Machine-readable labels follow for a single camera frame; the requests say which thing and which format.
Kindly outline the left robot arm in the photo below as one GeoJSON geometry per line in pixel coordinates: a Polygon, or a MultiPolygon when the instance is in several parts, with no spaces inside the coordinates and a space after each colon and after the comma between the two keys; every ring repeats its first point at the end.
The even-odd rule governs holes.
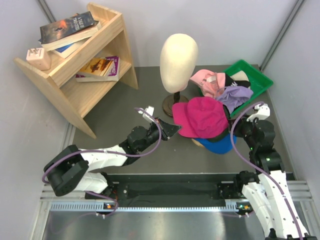
{"type": "Polygon", "coordinates": [[[134,127],[126,140],[113,147],[88,150],[69,145],[44,167],[43,181],[51,185],[57,197],[83,191],[109,198],[113,182],[106,173],[96,170],[131,165],[145,156],[144,150],[152,144],[169,140],[180,129],[179,125],[156,118],[149,128],[134,127]]]}

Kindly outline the blue cap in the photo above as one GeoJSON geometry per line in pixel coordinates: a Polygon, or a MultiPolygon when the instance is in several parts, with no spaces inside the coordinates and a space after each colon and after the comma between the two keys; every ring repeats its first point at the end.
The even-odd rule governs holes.
{"type": "Polygon", "coordinates": [[[194,140],[208,151],[218,155],[224,155],[233,149],[230,134],[216,142],[211,142],[208,139],[204,138],[195,138],[194,140]]]}

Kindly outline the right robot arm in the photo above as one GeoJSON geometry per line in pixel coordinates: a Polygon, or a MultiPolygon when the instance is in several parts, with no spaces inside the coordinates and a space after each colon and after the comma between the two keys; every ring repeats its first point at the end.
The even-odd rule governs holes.
{"type": "Polygon", "coordinates": [[[231,137],[244,139],[249,158],[242,160],[255,172],[242,171],[235,177],[233,192],[249,201],[267,240],[315,240],[303,225],[287,183],[280,154],[274,148],[274,125],[268,120],[247,120],[243,116],[229,121],[231,137]]]}

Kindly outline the magenta cap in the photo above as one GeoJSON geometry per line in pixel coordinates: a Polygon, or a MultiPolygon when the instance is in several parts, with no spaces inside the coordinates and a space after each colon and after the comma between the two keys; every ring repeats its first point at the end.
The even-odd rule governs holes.
{"type": "Polygon", "coordinates": [[[172,114],[174,123],[181,126],[178,133],[185,138],[215,138],[229,125],[224,105],[207,96],[175,103],[172,114]]]}

